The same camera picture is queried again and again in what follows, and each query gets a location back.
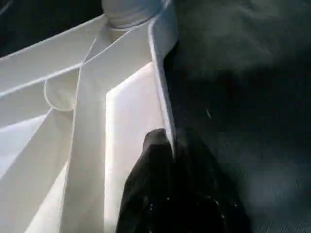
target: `black fabric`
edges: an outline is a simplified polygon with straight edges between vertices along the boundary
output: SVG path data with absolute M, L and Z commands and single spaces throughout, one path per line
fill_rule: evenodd
M 146 135 L 123 191 L 117 233 L 250 233 L 232 180 L 192 132 L 175 137 L 175 160 L 164 130 Z
M 195 129 L 209 145 L 237 184 L 252 231 L 309 232 L 309 52 L 275 69 L 250 70 L 254 82 L 231 94 L 220 81 L 190 81 L 173 70 L 175 53 L 165 61 L 175 124 Z

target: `dark background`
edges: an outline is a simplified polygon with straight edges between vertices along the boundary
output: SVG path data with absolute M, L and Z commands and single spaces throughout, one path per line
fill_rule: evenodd
M 8 0 L 0 0 L 0 7 Z M 13 0 L 0 15 L 0 57 L 103 13 L 100 0 Z

